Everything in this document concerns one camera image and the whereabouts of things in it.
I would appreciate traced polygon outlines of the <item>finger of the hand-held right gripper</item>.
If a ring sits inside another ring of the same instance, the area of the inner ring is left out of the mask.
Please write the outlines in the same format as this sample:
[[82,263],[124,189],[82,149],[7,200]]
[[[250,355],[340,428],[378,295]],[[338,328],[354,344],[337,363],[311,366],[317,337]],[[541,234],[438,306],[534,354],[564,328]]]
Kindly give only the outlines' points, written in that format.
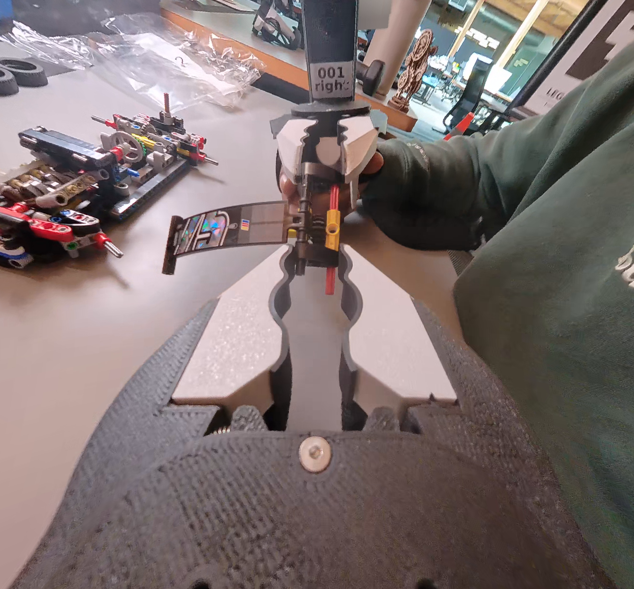
[[286,176],[297,176],[302,164],[319,164],[316,144],[320,139],[310,138],[311,129],[317,119],[276,119],[275,139],[281,171]]
[[349,186],[352,208],[358,200],[360,175],[376,152],[377,139],[372,119],[339,119],[337,135],[322,137],[316,145],[318,161]]

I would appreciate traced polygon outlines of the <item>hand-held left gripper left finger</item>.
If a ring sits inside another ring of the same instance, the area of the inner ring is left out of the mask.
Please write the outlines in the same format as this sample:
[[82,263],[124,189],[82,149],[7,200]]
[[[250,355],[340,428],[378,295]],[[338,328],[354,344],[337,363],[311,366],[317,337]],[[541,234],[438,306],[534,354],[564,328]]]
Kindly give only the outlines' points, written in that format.
[[251,406],[269,429],[287,428],[292,392],[289,334],[296,256],[279,247],[212,305],[171,395],[175,405],[213,405],[233,415]]

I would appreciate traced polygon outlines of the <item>red lego axle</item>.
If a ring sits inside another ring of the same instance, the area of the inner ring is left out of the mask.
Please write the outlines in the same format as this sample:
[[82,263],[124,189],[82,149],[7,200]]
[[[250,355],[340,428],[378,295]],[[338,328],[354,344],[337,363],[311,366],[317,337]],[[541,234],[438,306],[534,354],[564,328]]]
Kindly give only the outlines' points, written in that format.
[[[339,185],[333,184],[330,187],[330,200],[329,200],[329,208],[330,209],[339,210],[339,198],[340,198],[340,187]],[[326,286],[325,286],[325,294],[327,296],[332,296],[335,293],[335,278],[338,267],[338,251],[335,252],[335,263],[333,265],[329,265],[326,271]]]

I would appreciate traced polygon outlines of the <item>black lego wing assembly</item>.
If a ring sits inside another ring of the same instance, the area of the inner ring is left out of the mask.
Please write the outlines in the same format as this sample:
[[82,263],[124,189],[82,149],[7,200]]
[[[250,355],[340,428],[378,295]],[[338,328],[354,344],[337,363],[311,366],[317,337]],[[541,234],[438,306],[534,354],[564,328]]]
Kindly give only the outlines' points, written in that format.
[[295,274],[307,267],[324,268],[335,263],[335,252],[325,247],[326,215],[313,214],[311,195],[330,193],[342,177],[326,167],[306,163],[300,168],[299,210],[292,212],[288,201],[269,201],[209,210],[170,221],[162,274],[171,276],[179,258],[212,250],[250,245],[284,245],[293,241]]

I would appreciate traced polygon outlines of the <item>lego car chassis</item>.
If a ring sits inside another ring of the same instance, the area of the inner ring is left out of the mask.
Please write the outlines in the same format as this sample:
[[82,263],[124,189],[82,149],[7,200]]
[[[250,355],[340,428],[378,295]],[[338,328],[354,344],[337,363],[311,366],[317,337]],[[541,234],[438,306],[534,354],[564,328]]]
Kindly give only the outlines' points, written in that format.
[[123,222],[192,168],[218,162],[163,95],[157,116],[92,116],[108,131],[95,145],[43,126],[18,134],[34,160],[1,182],[1,267],[23,270],[92,248],[120,259],[104,231]]

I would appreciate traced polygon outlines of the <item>black white gadget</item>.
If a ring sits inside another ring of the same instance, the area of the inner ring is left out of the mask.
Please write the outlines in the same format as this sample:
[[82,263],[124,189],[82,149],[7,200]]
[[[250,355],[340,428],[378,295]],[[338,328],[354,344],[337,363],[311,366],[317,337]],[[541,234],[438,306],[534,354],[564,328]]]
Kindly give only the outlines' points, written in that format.
[[301,18],[293,0],[263,0],[252,23],[252,33],[289,50],[304,46]]

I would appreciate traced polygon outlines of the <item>black dumbbell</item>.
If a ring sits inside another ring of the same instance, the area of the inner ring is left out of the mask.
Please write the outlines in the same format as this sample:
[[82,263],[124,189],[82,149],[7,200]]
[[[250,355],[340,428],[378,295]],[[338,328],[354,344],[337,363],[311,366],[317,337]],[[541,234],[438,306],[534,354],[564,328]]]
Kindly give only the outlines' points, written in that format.
[[363,94],[374,97],[381,84],[385,69],[385,62],[374,60],[369,65],[361,61],[356,63],[356,80],[361,86]]

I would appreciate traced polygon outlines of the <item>pale grey tall bottle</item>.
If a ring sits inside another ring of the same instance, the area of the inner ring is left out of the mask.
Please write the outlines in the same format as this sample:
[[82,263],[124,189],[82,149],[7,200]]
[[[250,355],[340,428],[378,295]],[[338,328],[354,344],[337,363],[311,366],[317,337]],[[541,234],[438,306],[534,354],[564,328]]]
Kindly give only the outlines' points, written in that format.
[[375,98],[385,99],[405,60],[431,0],[392,0],[387,26],[375,29],[364,63],[379,60],[384,71]]

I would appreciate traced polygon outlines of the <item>wooden gear sculpture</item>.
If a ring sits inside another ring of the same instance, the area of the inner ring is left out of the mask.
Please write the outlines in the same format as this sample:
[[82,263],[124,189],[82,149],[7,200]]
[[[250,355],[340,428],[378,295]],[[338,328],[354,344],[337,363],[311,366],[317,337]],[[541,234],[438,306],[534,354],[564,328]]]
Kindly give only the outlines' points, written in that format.
[[422,86],[423,76],[427,70],[430,56],[436,55],[438,47],[433,45],[434,34],[431,29],[424,29],[416,39],[412,50],[404,61],[396,93],[390,98],[389,105],[396,110],[407,113],[411,98]]

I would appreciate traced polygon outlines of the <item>wood-edged grey table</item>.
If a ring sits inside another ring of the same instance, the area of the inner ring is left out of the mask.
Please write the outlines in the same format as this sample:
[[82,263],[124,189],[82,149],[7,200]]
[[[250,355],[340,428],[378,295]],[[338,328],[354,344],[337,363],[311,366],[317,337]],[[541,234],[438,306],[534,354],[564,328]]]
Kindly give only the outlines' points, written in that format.
[[230,47],[236,53],[252,54],[264,63],[254,87],[288,102],[309,101],[309,82],[304,51],[288,50],[263,41],[252,33],[253,17],[247,13],[209,12],[189,8],[185,0],[160,0],[162,16],[214,47]]

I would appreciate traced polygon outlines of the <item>orange traffic cone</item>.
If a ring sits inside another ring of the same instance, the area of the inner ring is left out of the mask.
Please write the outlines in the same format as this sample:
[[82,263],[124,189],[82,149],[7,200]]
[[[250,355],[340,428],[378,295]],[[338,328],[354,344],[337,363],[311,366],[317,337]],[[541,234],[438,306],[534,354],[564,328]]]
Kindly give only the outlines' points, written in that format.
[[448,141],[453,137],[462,136],[467,133],[471,122],[473,121],[474,113],[468,112],[466,116],[456,125],[454,126],[448,134],[446,134],[443,138],[444,141]]

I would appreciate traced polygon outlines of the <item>black office chair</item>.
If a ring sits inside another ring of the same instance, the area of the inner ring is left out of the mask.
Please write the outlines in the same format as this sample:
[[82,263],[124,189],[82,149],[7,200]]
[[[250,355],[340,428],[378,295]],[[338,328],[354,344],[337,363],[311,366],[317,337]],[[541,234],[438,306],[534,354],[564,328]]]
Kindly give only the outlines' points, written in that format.
[[467,114],[474,113],[476,111],[490,69],[491,62],[485,62],[481,59],[477,59],[474,62],[462,93],[460,94],[457,102],[442,120],[442,124],[445,127],[445,133],[453,131],[457,124],[460,123]]

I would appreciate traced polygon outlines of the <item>clear plastic bag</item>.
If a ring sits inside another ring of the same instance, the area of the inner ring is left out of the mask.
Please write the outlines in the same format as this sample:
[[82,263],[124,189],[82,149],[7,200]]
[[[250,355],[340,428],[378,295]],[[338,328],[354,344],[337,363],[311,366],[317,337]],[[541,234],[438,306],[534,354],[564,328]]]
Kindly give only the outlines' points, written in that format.
[[199,104],[234,108],[265,63],[217,35],[199,35],[154,13],[120,15],[86,35],[92,69],[111,86],[179,112]]
[[13,22],[1,34],[1,41],[35,57],[39,61],[70,70],[86,70],[93,66],[94,57],[85,36],[47,37],[31,27]]

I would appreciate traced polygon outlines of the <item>white black sign board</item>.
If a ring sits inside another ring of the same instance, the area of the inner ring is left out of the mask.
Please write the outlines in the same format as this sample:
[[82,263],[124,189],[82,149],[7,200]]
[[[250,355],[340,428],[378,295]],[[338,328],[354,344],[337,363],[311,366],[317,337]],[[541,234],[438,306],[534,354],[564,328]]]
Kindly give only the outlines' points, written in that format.
[[633,43],[633,0],[590,0],[506,109],[541,115]]

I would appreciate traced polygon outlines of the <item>black mat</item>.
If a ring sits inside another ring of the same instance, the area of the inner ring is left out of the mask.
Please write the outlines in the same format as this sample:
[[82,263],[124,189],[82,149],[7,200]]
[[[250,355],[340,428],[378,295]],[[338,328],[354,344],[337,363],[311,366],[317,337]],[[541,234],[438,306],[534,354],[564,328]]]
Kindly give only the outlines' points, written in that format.
[[28,70],[32,70],[37,66],[41,68],[47,77],[54,77],[57,75],[72,72],[73,69],[61,64],[55,64],[44,60],[39,60],[34,57],[2,57],[1,65],[9,68],[10,70],[17,70],[18,73],[26,73]]

